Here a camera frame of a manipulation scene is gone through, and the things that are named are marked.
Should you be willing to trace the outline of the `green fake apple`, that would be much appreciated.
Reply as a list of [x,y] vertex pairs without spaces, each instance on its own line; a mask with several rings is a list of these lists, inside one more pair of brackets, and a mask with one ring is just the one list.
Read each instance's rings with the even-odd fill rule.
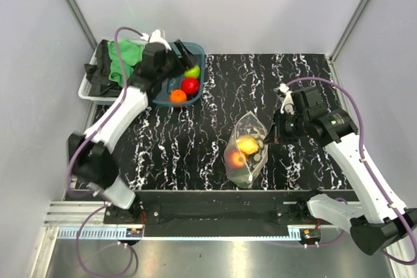
[[198,65],[193,66],[192,68],[188,69],[184,73],[185,78],[194,78],[198,79],[201,73],[201,69]]

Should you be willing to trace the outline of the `red fake apple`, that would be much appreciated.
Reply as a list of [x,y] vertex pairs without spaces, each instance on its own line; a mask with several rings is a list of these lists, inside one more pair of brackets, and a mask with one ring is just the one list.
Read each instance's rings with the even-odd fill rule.
[[181,90],[187,95],[194,95],[199,92],[199,80],[193,77],[186,77],[182,80]]

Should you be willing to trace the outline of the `clear polka dot zip bag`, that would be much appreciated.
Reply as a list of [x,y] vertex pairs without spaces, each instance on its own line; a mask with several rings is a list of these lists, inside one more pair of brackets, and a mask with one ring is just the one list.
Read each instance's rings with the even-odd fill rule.
[[235,124],[224,151],[225,172],[237,187],[250,189],[268,161],[267,130],[251,111]]

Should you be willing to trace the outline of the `orange fake fruit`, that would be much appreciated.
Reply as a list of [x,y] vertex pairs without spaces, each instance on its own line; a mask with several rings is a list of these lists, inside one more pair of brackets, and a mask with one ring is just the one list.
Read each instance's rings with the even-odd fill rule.
[[173,103],[186,102],[187,99],[187,94],[181,89],[173,90],[169,96],[170,102]]

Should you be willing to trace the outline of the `red yellow fake peach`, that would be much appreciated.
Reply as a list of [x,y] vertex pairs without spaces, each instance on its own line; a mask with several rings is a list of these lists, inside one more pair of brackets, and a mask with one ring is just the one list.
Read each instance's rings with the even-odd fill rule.
[[241,169],[246,165],[246,155],[234,150],[227,157],[227,164],[231,169]]

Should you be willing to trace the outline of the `dark green fake avocado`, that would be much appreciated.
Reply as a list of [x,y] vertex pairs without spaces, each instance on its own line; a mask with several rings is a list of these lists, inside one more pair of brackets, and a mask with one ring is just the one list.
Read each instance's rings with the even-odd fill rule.
[[231,178],[231,181],[239,188],[248,189],[251,188],[253,184],[253,176],[251,174],[236,176]]

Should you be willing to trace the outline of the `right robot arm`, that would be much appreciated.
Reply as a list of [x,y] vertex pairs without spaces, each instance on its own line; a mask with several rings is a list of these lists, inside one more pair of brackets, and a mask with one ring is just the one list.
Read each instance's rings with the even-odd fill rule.
[[301,137],[314,139],[347,177],[359,206],[350,206],[314,190],[297,199],[293,213],[302,223],[325,220],[351,235],[367,255],[392,245],[416,229],[416,209],[395,194],[364,148],[359,127],[341,108],[328,111],[316,87],[291,91],[284,98],[264,142],[288,145]]

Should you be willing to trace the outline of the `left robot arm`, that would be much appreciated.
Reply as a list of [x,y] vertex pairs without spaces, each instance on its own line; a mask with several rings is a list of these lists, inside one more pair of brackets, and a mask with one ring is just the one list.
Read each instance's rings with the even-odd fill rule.
[[118,216],[126,223],[139,219],[141,205],[119,174],[114,148],[132,121],[161,93],[168,79],[183,76],[200,65],[201,56],[180,40],[172,44],[146,44],[126,90],[83,134],[73,133],[68,138],[71,175],[116,206]]

